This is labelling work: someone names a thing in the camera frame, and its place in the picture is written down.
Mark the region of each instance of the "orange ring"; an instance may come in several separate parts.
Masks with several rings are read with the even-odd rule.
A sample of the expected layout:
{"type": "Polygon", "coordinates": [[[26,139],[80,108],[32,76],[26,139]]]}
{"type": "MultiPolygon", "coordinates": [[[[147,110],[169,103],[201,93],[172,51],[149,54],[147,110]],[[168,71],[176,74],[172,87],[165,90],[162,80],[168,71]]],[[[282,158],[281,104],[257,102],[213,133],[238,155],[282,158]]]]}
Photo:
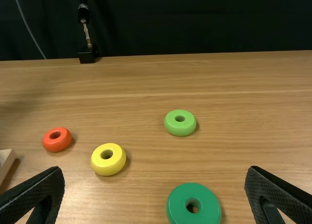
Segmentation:
{"type": "Polygon", "coordinates": [[[72,141],[72,135],[66,128],[49,130],[42,139],[44,148],[50,152],[59,152],[66,149],[72,141]]]}

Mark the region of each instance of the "black curtain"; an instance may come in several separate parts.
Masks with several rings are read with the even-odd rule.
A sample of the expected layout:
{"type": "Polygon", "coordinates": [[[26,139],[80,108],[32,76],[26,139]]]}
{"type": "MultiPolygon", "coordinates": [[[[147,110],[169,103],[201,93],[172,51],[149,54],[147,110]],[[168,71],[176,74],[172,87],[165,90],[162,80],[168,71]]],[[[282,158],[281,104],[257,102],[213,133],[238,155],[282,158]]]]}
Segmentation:
{"type": "MultiPolygon", "coordinates": [[[[78,0],[19,0],[47,58],[86,44],[78,0]]],[[[311,0],[89,0],[101,56],[312,48],[311,0]]],[[[0,60],[42,59],[15,0],[0,0],[0,60]]]]}

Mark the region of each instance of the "cable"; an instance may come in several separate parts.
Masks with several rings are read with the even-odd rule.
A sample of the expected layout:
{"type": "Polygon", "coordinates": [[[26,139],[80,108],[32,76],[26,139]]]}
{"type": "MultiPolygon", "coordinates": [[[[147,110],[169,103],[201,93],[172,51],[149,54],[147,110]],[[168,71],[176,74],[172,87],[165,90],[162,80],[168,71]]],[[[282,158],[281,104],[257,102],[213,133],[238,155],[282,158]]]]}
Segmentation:
{"type": "Polygon", "coordinates": [[[43,57],[44,59],[47,59],[46,56],[44,55],[43,51],[41,50],[40,46],[38,45],[38,43],[37,43],[37,41],[36,41],[36,39],[35,39],[33,33],[31,32],[29,26],[28,26],[28,23],[27,23],[27,21],[26,21],[26,19],[25,19],[24,13],[23,13],[23,11],[22,11],[22,9],[21,9],[21,7],[20,7],[20,2],[19,2],[19,0],[15,0],[15,2],[16,2],[16,4],[18,5],[20,16],[22,17],[22,19],[23,19],[23,21],[24,21],[24,24],[25,24],[25,26],[26,26],[26,28],[27,28],[27,30],[28,30],[28,32],[29,32],[29,35],[30,35],[31,38],[33,39],[33,42],[34,42],[35,45],[37,46],[37,49],[38,49],[39,52],[41,53],[42,57],[43,57]]]}

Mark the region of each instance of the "wooden table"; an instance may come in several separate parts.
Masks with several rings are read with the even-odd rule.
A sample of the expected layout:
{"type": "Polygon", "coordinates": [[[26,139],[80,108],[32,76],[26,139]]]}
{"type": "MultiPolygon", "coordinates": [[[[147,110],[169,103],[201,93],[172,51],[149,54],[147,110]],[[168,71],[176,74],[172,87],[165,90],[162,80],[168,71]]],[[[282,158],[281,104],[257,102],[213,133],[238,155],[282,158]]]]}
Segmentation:
{"type": "Polygon", "coordinates": [[[312,52],[107,57],[0,62],[0,149],[17,160],[0,191],[59,166],[65,195],[58,224],[163,224],[177,185],[207,186],[223,224],[254,223],[247,169],[260,166],[312,193],[312,52]],[[168,134],[174,109],[198,121],[168,134]],[[49,153],[41,139],[68,128],[75,145],[49,153]],[[114,142],[128,161],[94,174],[93,150],[114,142]]]}

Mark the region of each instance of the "ring hole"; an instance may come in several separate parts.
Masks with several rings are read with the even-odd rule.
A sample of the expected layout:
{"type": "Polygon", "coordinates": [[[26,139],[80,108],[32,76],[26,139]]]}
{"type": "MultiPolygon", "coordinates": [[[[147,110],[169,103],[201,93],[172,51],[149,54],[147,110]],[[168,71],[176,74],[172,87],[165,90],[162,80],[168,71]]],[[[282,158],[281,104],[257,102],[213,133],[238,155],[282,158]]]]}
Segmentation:
{"type": "Polygon", "coordinates": [[[103,159],[109,159],[112,156],[113,156],[113,151],[111,151],[110,149],[107,149],[101,153],[101,158],[103,159]]]}
{"type": "Polygon", "coordinates": [[[183,122],[183,121],[185,120],[185,117],[179,115],[179,116],[177,116],[177,117],[175,118],[175,120],[176,120],[177,122],[183,122]]]}
{"type": "Polygon", "coordinates": [[[52,133],[50,135],[51,139],[56,139],[56,138],[59,138],[59,137],[60,137],[60,132],[59,131],[55,131],[54,133],[52,133]]]}
{"type": "Polygon", "coordinates": [[[190,213],[198,213],[201,209],[201,204],[200,204],[199,200],[197,200],[195,198],[191,198],[186,202],[186,209],[190,213]]]}

